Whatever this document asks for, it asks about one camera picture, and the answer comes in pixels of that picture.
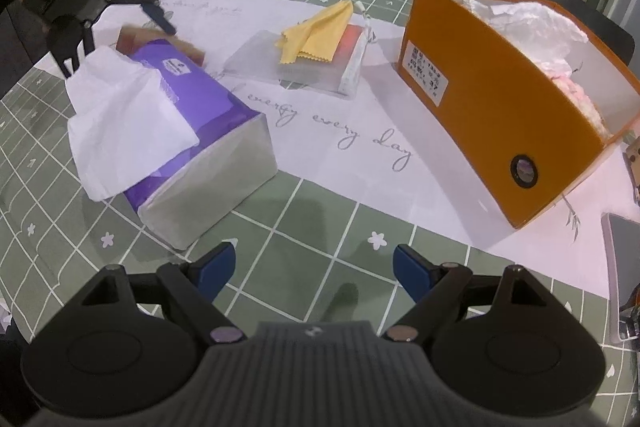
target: yellow cleaning cloth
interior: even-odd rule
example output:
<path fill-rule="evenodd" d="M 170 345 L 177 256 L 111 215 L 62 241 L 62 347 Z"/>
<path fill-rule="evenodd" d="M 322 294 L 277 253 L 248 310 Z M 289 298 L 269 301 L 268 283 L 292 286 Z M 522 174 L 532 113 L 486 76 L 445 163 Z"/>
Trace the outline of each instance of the yellow cleaning cloth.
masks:
<path fill-rule="evenodd" d="M 342 0 L 284 30 L 276 43 L 282 48 L 280 63 L 292 64 L 298 57 L 331 62 L 352 14 L 351 1 Z"/>

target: round hole in box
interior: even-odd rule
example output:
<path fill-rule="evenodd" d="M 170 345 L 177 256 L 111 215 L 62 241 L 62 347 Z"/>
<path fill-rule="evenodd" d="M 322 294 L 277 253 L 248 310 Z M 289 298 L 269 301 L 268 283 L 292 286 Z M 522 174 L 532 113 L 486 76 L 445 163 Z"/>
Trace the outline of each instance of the round hole in box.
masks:
<path fill-rule="evenodd" d="M 511 176 L 520 187 L 531 188 L 538 182 L 538 169 L 531 158 L 518 154 L 511 160 Z"/>

